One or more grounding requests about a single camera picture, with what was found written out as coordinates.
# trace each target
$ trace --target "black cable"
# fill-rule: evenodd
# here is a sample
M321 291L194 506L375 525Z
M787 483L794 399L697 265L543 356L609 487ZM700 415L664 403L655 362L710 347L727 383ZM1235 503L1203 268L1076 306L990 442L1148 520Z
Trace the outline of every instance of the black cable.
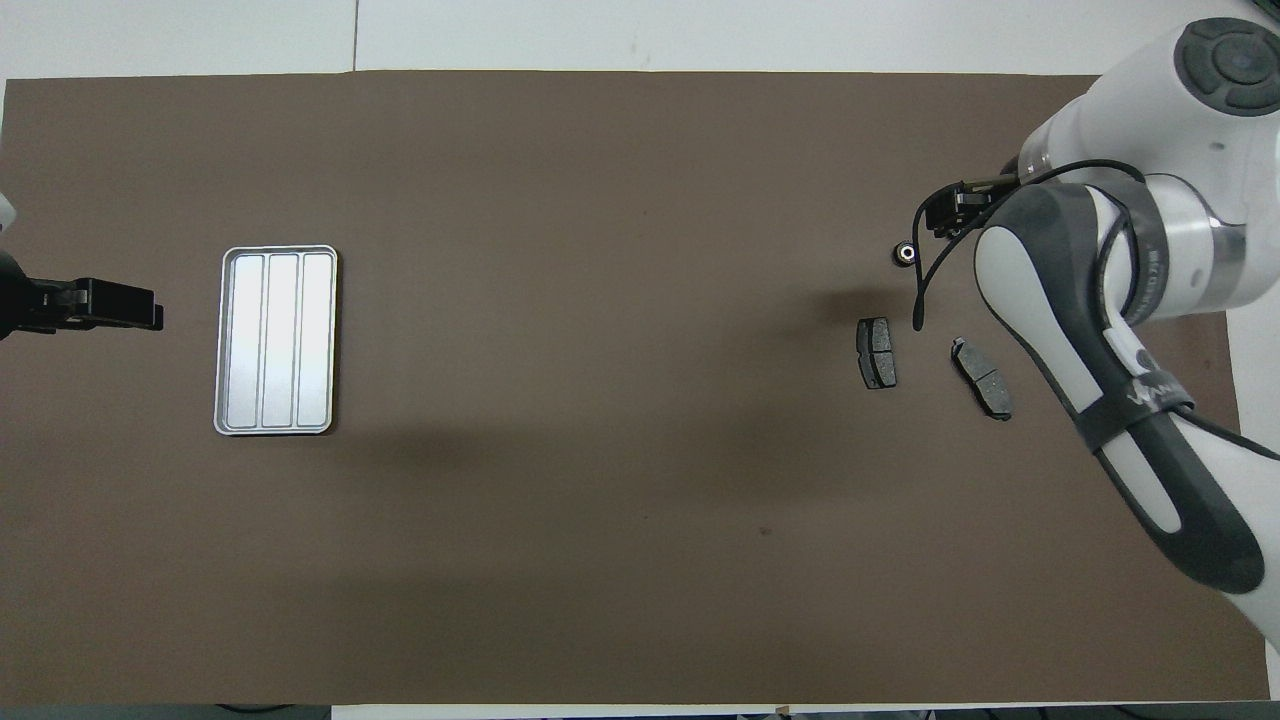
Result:
M1098 247L1098 263L1093 268L1093 297L1097 302L1098 323L1103 329L1111 325L1111 318L1107 316L1107 288L1106 288L1106 274L1107 274L1107 261L1111 259L1111 250L1115 247L1116 238L1120 233L1129 231L1129 237L1133 237L1133 215L1129 214L1129 209L1124 205L1116 204L1119 214L1116 219L1111 222L1111 227L1107 228L1107 234L1102 238L1102 245Z
M264 705L259 707L237 707L234 705L218 703L218 707L227 710L229 712L238 712L241 715L262 715L264 712L275 712L276 710L284 710L285 707L293 707L293 705Z
M1142 174L1142 170L1128 163L1121 163L1119 160L1080 160L1076 163L1068 163L1061 168L1053 168L1052 170L1048 170L1043 174L1039 174L1027 181L1020 187L1014 188L1000 200L992 202L973 220L965 223L963 228L960 228L955 233L951 233L946 247L943 247L942 251L938 252L938 256L929 265L928 272L924 272L923 269L924 258L920 255L920 218L924 215L924 210L929 204L932 204L941 196L955 192L957 188L963 188L964 183L963 182L951 183L931 193L929 197L924 202L922 202L919 208L915 209L915 218L911 222L911 247L915 250L915 306L911 309L911 327L916 332L919 332L924 327L924 293L925 291L929 290L929 283L933 281L933 275L942 265L942 261L946 260L948 255L951 255L951 251L955 250L955 246L959 245L960 241L963 241L974 229L984 225L987 220L991 219L991 215L993 215L996 210L998 210L1000 206L1005 204L1006 200L1012 197L1014 193L1016 193L1023 187L1027 187L1029 184L1038 184L1044 181L1056 178L1061 174L1070 173L1073 170L1079 170L1083 168L1110 168L1112 170L1119 170L1129 176L1137 182L1140 183L1147 182L1147 177Z
M1199 428L1199 429L1210 433L1211 436L1215 436L1215 437L1219 437L1221 439L1225 439L1226 442L1229 442L1231 445L1243 447L1244 450L1248 450L1249 452L1254 452L1257 455L1261 455L1261 456L1266 457L1267 460L1280 460L1280 454L1276 454L1270 447L1267 447L1265 445L1261 445L1258 442L1254 442L1254 441L1252 441L1252 439L1249 439L1247 437L1243 437L1243 436L1239 436L1236 433L1233 433L1231 430L1224 428L1222 425L1219 425L1213 420L1210 420L1208 418L1201 415L1199 413L1196 413L1194 410L1192 410L1190 407L1188 407L1185 405L1175 405L1174 406L1174 413L1176 413L1179 418L1181 418L1181 419L1187 420L1188 423L1196 425L1197 428Z

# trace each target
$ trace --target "silver tray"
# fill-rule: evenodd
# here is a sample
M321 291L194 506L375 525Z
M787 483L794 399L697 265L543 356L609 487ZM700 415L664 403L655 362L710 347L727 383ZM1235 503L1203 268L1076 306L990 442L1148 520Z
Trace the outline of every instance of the silver tray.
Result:
M214 427L316 434L333 420L338 252L233 247L223 256Z

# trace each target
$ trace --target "brown table mat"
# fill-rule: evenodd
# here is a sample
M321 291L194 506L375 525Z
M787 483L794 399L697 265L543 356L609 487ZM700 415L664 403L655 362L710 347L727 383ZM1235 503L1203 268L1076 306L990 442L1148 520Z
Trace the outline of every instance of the brown table mat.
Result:
M169 327L0 345L0 701L1266 697L1261 638L1143 536L972 250L922 334L890 263L1088 82L10 82L5 247ZM321 242L334 430L216 434L223 252ZM869 315L896 389L858 377ZM1221 316L1146 337L1234 423Z

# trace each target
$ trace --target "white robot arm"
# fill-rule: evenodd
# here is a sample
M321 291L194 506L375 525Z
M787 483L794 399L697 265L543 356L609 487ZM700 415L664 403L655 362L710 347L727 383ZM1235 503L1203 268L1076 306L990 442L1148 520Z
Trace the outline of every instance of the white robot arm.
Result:
M1199 418L1130 325L1244 305L1275 283L1277 133L1280 38L1198 20L1038 128L1020 186L973 223L984 301L1143 528L1272 642L1280 456ZM1097 160L1111 164L1071 169Z
M0 232L13 224L18 218L18 211L13 209L13 205L5 200L4 195L0 195Z

